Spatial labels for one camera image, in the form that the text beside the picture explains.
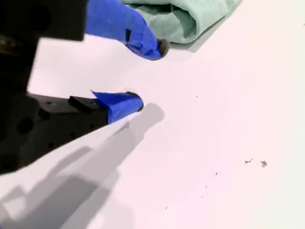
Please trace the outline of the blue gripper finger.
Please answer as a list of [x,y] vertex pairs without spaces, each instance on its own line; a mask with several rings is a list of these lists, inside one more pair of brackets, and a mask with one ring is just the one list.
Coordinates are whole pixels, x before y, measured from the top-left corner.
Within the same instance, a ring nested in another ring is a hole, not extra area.
[[118,0],[2,0],[0,33],[28,43],[40,37],[82,41],[88,34],[119,41],[147,60],[163,58],[170,47]]
[[40,108],[35,123],[35,156],[110,125],[143,109],[135,93],[98,93],[94,98],[70,96],[68,99],[37,96]]

